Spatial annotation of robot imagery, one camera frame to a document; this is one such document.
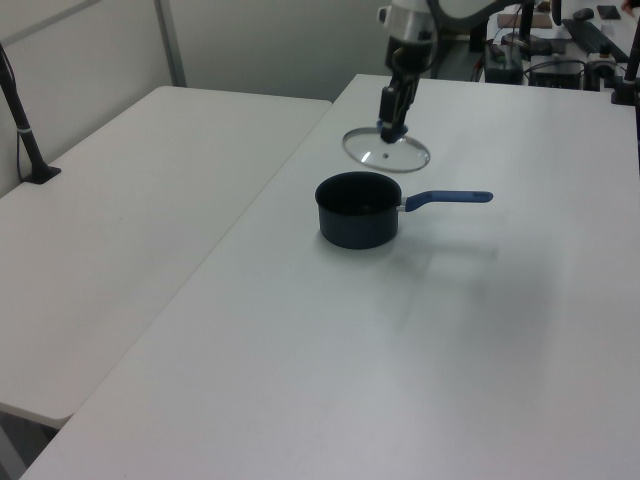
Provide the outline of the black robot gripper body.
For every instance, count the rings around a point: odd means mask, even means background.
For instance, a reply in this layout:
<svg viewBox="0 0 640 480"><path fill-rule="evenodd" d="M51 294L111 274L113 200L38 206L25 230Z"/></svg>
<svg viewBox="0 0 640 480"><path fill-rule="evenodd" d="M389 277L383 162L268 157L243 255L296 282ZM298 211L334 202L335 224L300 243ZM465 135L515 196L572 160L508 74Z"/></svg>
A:
<svg viewBox="0 0 640 480"><path fill-rule="evenodd" d="M397 75L421 76L432 68L436 58L436 41L412 43L390 37L385 65Z"/></svg>

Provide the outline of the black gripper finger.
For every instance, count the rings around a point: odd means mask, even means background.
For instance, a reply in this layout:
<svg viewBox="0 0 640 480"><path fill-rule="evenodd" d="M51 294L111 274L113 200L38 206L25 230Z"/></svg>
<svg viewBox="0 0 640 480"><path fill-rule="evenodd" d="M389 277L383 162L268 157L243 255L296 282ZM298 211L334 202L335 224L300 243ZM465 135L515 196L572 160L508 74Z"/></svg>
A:
<svg viewBox="0 0 640 480"><path fill-rule="evenodd" d="M420 77L415 75L401 75L399 77L397 127L400 132L406 132L408 130L406 127L406 116L414 102L419 80Z"/></svg>
<svg viewBox="0 0 640 480"><path fill-rule="evenodd" d="M398 139L398 127L396 121L396 110L398 104L398 94L392 85L384 87L381 93L378 126L381 139L393 144Z"/></svg>

